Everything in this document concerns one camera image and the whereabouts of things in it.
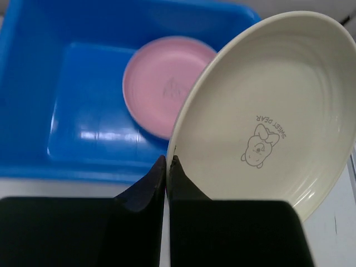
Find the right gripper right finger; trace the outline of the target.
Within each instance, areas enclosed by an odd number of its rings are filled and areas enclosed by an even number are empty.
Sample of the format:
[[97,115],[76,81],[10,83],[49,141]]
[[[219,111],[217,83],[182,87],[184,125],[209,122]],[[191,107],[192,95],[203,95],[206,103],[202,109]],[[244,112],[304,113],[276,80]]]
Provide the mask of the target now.
[[169,169],[171,266],[313,266],[300,219],[284,201],[212,200]]

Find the pink plate back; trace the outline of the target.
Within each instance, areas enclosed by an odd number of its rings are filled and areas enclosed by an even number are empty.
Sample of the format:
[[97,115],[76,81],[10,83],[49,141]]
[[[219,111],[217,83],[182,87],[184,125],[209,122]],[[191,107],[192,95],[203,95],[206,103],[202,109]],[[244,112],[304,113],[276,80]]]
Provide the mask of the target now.
[[153,40],[130,58],[122,79],[126,107],[148,133],[168,140],[180,108],[216,51],[193,38]]

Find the cream plate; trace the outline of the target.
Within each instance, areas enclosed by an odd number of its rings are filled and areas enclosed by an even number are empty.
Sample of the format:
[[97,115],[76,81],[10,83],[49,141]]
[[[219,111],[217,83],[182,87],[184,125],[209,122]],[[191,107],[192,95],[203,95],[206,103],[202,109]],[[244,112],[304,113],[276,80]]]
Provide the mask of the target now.
[[355,144],[355,41],[316,12],[277,14],[232,39],[204,69],[167,150],[213,200],[284,200],[306,220]]

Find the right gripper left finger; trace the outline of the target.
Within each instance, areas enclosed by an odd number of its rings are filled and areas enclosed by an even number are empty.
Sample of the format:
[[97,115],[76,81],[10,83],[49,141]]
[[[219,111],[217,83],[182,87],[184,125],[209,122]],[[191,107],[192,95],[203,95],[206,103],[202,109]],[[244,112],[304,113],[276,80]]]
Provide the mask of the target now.
[[159,266],[166,160],[112,198],[1,200],[2,266]]

